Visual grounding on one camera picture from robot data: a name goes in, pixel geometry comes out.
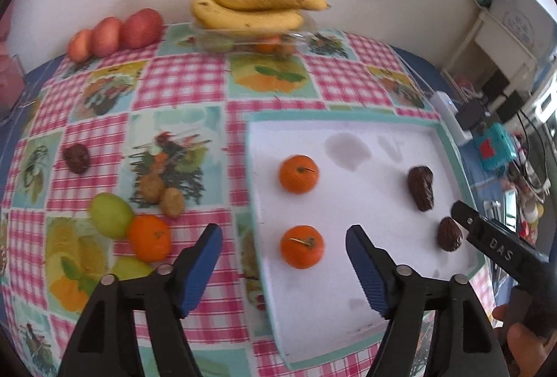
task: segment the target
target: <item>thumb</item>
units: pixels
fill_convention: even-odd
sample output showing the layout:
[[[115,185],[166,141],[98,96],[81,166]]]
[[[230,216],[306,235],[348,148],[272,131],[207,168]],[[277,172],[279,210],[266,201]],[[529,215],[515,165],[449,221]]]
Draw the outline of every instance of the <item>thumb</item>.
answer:
[[[533,377],[548,356],[538,337],[521,323],[509,328],[507,344],[520,368],[520,377]]]

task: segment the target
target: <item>white tray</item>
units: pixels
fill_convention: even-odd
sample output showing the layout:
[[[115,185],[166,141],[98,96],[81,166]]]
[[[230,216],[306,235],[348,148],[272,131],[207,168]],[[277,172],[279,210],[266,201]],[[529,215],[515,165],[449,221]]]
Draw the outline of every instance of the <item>white tray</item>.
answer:
[[[439,221],[455,201],[474,206],[442,124],[368,111],[257,113],[246,154],[267,309],[290,369],[330,362],[381,339],[385,320],[369,307],[346,254],[352,224],[361,224],[397,264],[425,277],[471,277],[484,263],[466,241],[453,253],[436,243]],[[320,169],[307,194],[290,194],[278,182],[280,162],[293,154],[309,155]],[[338,161],[349,154],[361,160],[355,171],[353,159]],[[417,165],[434,174],[435,207],[426,213],[416,208],[406,183],[408,169]],[[288,266],[279,251],[282,234],[300,224],[314,226],[325,240],[321,262],[307,270]]]

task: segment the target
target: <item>hand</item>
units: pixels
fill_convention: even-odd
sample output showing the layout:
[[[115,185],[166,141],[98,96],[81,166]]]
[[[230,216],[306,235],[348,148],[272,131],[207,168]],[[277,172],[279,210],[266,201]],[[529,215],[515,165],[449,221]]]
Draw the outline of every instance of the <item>hand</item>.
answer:
[[[493,317],[502,321],[505,317],[507,305],[498,306],[493,310]],[[520,368],[520,377],[534,377],[541,365],[544,364],[550,351],[557,342],[557,334],[545,343],[521,323],[515,323],[507,332],[507,344]]]

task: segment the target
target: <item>blue gripper pad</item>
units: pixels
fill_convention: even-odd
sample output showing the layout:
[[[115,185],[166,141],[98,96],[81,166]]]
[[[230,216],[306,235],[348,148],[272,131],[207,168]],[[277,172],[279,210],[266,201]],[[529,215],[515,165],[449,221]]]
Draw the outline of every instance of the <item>blue gripper pad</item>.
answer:
[[[179,306],[183,317],[187,316],[190,311],[196,309],[197,305],[199,305],[199,301],[205,292],[205,287],[207,287],[207,283],[213,273],[214,266],[217,264],[221,249],[222,229],[216,227],[200,251],[199,256],[197,256],[184,283],[183,299]]]
[[[381,317],[385,318],[389,310],[385,282],[375,267],[371,256],[366,252],[364,245],[356,235],[354,227],[346,232],[346,252],[371,309],[378,311]]]

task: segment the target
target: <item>screw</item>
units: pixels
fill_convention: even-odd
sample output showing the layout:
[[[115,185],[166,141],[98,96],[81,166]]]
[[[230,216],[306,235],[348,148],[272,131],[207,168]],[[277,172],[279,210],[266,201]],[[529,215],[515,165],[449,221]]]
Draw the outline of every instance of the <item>screw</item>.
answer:
[[[172,273],[172,268],[170,264],[161,264],[157,267],[157,273],[159,275],[168,275]]]
[[[397,266],[397,273],[402,277],[408,277],[412,274],[412,269],[409,266]]]
[[[457,273],[453,278],[458,284],[462,284],[462,285],[468,284],[468,278],[466,277],[466,275],[463,275],[462,273]]]
[[[101,278],[102,285],[111,285],[114,282],[114,275],[109,273]]]

